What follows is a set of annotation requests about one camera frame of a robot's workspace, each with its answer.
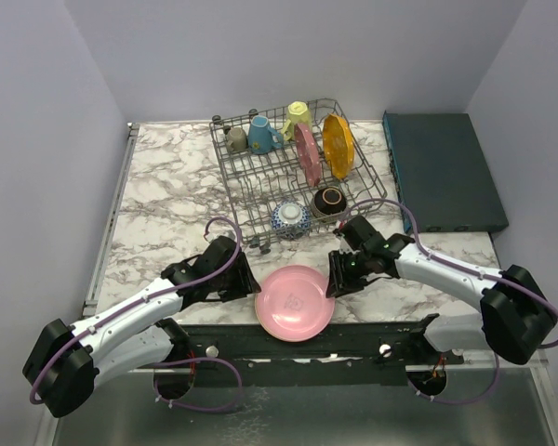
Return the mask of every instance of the wall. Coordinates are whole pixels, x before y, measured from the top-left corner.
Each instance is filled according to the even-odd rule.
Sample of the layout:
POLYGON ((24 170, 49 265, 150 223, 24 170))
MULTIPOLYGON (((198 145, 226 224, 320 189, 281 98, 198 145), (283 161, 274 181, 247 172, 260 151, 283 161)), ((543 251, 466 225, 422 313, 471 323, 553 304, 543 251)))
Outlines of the wall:
POLYGON ((463 111, 525 0, 66 0, 132 121, 297 98, 351 118, 463 111))
MULTIPOLYGON (((468 111, 511 222, 502 265, 523 264, 558 307, 558 0, 530 0, 468 111)), ((558 348, 549 351, 558 393, 558 348)))
POLYGON ((22 366, 41 328, 78 318, 126 120, 58 0, 0 2, 0 446, 43 408, 22 366))

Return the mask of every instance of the gray floor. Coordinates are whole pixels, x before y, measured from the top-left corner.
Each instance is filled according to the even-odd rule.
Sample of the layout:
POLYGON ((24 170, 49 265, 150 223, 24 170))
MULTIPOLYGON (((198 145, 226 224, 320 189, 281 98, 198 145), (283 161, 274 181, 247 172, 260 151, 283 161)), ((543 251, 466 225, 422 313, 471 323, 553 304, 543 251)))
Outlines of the gray floor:
MULTIPOLYGON (((480 393, 491 371, 449 373, 443 395, 480 393)), ((60 420, 55 444, 105 445, 463 445, 553 444, 531 373, 503 370, 498 391, 471 406, 428 403, 408 387, 250 387, 240 411, 191 413, 155 404, 149 374, 127 374, 60 420)), ((195 389, 198 404, 223 403, 231 389, 195 389)))

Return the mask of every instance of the marble countertop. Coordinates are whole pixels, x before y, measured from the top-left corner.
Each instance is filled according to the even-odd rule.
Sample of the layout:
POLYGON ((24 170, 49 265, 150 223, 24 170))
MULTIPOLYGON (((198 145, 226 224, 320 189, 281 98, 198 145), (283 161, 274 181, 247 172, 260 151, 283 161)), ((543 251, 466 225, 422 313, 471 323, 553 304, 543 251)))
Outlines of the marble countertop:
MULTIPOLYGON (((352 132, 374 165, 388 196, 396 197, 380 121, 352 122, 352 132)), ((100 285, 98 312, 134 295, 170 263, 202 253, 205 223, 213 216, 231 217, 208 123, 140 126, 100 285)), ((385 237, 402 232, 398 209, 383 205, 369 221, 385 237)), ((213 225, 211 236, 229 228, 213 225)), ((485 232, 422 234, 430 248, 476 265, 497 267, 485 232)), ((329 232, 272 245, 263 256, 245 248, 259 283, 275 269, 301 264, 328 275, 327 253, 339 248, 329 232)), ((333 322, 416 321, 438 312, 474 312, 467 304, 428 285, 405 280, 378 281, 356 295, 337 299, 333 322)), ((176 315, 180 323, 258 323, 254 297, 225 304, 199 303, 176 315)))

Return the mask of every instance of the metal wire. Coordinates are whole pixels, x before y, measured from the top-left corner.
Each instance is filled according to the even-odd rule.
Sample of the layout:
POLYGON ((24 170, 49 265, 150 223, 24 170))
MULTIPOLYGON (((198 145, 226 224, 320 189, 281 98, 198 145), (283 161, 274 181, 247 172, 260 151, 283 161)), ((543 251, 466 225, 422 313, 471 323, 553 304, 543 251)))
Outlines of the metal wire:
MULTIPOLYGON (((249 114, 222 118, 209 124, 234 221, 242 230, 246 244, 251 247, 270 245, 279 240, 281 234, 271 227, 271 213, 284 200, 294 200, 310 207, 316 191, 329 186, 339 188, 343 192, 348 206, 369 198, 384 198, 387 195, 376 169, 368 162, 355 138, 352 171, 341 181, 332 176, 323 150, 323 124, 330 113, 343 117, 348 123, 349 121, 334 99, 310 100, 307 104, 312 116, 312 135, 318 146, 322 166, 322 177, 316 188, 311 188, 306 182, 299 166, 294 141, 288 141, 282 149, 264 155, 253 154, 248 150, 227 150, 223 127, 242 127, 248 133, 251 119, 249 114)), ((258 114, 266 116, 272 127, 279 130, 287 119, 287 106, 258 111, 258 114)), ((381 204, 369 205, 361 209, 361 212, 374 213, 380 207, 381 204)), ((327 223, 326 219, 312 218, 310 234, 328 230, 332 230, 332 225, 327 223)))

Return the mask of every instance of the pink plate in rack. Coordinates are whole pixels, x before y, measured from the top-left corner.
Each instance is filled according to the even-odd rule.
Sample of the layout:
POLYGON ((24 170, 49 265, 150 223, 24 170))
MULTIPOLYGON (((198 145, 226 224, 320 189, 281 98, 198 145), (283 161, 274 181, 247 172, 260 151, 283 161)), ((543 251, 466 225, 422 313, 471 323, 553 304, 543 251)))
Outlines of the pink plate in rack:
POLYGON ((318 156, 318 146, 307 124, 298 123, 294 129, 296 148, 298 149, 299 165, 304 171, 306 182, 311 188, 318 186, 323 169, 318 156))
POLYGON ((255 309, 262 327, 287 342, 301 342, 322 332, 333 316, 335 298, 326 298, 328 278, 301 265, 283 267, 262 284, 255 309))

